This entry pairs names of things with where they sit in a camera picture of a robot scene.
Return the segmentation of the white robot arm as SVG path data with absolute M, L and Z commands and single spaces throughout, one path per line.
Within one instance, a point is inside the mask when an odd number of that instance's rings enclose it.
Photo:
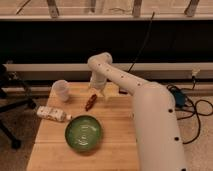
M 188 171 L 175 99 L 169 90 L 114 67 L 107 52 L 90 57 L 88 67 L 91 88 L 103 90 L 110 80 L 132 95 L 139 170 Z

